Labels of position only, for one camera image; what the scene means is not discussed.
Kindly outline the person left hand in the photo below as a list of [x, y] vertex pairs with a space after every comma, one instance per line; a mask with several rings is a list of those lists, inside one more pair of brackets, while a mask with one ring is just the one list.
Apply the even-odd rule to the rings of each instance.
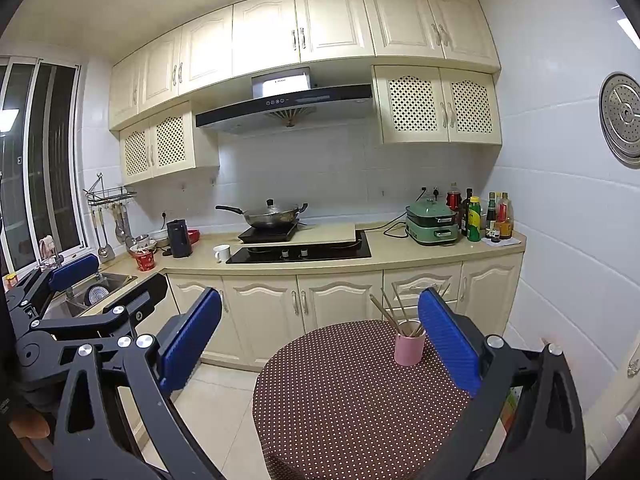
[[34, 445], [35, 440], [44, 440], [49, 437], [50, 427], [46, 419], [32, 408], [20, 408], [13, 413], [10, 427], [32, 461], [41, 470], [50, 472], [52, 470], [50, 460]]

